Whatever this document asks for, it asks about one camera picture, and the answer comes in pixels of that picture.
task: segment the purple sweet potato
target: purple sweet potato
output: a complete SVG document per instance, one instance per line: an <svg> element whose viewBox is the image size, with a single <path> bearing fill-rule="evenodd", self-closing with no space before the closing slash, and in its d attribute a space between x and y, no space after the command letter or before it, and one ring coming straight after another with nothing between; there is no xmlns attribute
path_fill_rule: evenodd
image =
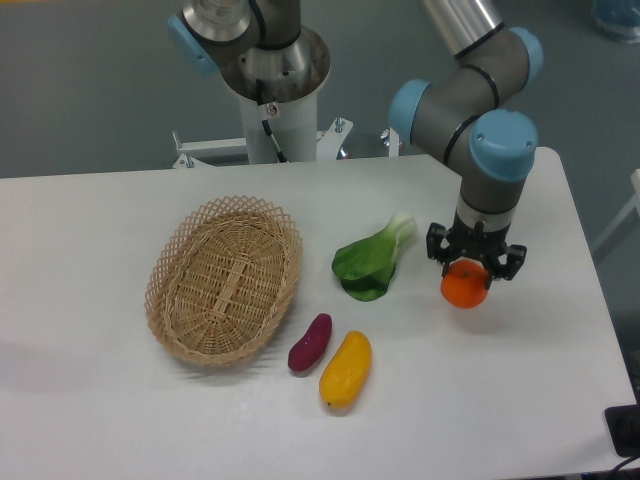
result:
<svg viewBox="0 0 640 480"><path fill-rule="evenodd" d="M327 349L331 338L331 316L318 315L306 333L289 351L289 368L294 372L304 372L311 368Z"/></svg>

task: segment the gray floor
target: gray floor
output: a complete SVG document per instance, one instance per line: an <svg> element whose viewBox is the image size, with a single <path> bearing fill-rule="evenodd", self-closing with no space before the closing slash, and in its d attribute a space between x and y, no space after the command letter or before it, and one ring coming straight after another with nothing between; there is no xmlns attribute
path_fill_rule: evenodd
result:
<svg viewBox="0 0 640 480"><path fill-rule="evenodd" d="M180 3L0 4L0 177L169 168L174 129L183 141L241 136L221 79L191 72L169 43L165 23ZM508 106L560 153L591 242L631 197L640 167L640 46L598 34L589 0L495 3L545 47L543 73ZM354 121L354 156L384 154L377 137L405 81L455 68L413 1L304 1L303 17L332 52L320 126ZM625 351L640 349L639 237L636 222L597 265Z"/></svg>

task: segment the green leafy vegetable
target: green leafy vegetable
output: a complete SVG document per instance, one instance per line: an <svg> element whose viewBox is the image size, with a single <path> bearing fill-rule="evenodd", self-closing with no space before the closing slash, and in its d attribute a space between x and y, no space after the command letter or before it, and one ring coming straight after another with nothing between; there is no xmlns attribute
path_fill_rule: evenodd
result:
<svg viewBox="0 0 640 480"><path fill-rule="evenodd" d="M400 246L416 233L415 219L396 213L378 233L339 249L331 263L342 288L356 300L370 302L387 293Z"/></svg>

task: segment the blue joint cap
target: blue joint cap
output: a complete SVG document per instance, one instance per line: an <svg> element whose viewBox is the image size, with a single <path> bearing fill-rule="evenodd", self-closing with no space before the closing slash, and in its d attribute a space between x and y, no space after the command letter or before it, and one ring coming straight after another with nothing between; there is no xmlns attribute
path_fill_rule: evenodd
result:
<svg viewBox="0 0 640 480"><path fill-rule="evenodd" d="M202 75L209 75L218 71L218 66L209 54L202 48L198 41L193 38L191 32L185 27L180 19L173 15L167 22L171 40L178 48L180 55L191 68Z"/></svg>
<svg viewBox="0 0 640 480"><path fill-rule="evenodd" d="M544 51L542 50L542 45L538 37L529 33L528 30L522 27L513 27L510 28L509 31L520 37L529 54L529 77L527 77L527 82L525 83L526 87L538 76L540 70L542 70L542 66L544 65Z"/></svg>
<svg viewBox="0 0 640 480"><path fill-rule="evenodd" d="M400 138L411 143L411 128L416 117L418 104L422 94L429 87L426 80L409 80L405 83L391 101L389 107L389 125Z"/></svg>
<svg viewBox="0 0 640 480"><path fill-rule="evenodd" d="M526 115L492 110L478 119L469 140L476 165L501 182L517 182L533 167L538 130Z"/></svg>

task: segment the woven basket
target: woven basket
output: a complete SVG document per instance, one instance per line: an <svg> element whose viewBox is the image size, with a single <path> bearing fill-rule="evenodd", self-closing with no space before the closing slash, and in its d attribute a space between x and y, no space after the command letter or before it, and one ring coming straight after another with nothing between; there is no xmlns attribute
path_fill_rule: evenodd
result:
<svg viewBox="0 0 640 480"><path fill-rule="evenodd" d="M302 239L281 208L246 196L209 202L185 219L153 269L149 328L198 365L247 359L280 324L301 260Z"/></svg>

